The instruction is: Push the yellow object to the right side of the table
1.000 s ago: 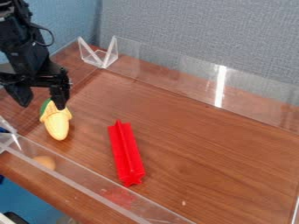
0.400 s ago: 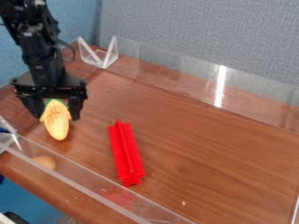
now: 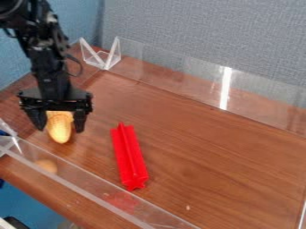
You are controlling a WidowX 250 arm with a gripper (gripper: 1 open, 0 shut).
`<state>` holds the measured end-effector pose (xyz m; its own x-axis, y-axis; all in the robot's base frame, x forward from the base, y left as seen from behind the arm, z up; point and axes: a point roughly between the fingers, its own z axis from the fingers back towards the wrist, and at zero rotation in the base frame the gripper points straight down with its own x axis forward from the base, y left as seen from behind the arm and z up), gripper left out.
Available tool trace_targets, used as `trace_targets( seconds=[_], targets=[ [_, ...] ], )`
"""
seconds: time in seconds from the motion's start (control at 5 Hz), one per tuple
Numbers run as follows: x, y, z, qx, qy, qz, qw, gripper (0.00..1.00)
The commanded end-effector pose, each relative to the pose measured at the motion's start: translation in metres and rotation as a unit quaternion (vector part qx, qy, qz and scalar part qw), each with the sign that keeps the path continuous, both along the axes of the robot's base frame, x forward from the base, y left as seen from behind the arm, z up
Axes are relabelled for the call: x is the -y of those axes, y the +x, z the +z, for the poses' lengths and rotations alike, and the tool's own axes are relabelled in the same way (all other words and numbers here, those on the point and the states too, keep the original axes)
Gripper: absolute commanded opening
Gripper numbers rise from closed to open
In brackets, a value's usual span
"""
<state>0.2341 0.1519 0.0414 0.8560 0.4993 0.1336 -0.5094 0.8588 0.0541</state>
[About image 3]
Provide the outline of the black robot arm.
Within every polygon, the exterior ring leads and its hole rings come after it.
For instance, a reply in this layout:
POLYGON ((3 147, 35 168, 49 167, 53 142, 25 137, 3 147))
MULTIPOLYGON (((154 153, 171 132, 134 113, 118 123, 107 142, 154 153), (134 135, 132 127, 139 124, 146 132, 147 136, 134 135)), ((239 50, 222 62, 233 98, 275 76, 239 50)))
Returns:
POLYGON ((49 111, 74 115, 78 132, 86 129, 92 112, 92 94, 78 89, 67 62, 75 57, 67 53, 68 37, 59 17, 47 0, 0 0, 0 29, 17 40, 31 61, 31 73, 37 86, 17 92, 20 108, 39 130, 43 130, 49 111))

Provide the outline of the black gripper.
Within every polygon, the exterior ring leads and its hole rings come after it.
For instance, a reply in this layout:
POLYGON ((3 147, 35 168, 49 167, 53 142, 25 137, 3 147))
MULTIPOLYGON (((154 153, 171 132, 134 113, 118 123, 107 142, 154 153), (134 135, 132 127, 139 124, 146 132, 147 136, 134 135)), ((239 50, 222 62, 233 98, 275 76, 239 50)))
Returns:
POLYGON ((87 115, 92 112, 92 94, 76 88, 64 69, 32 71, 36 88, 17 93, 19 104, 39 131, 47 125, 47 110, 74 112, 74 127, 78 133, 86 129, 87 115))

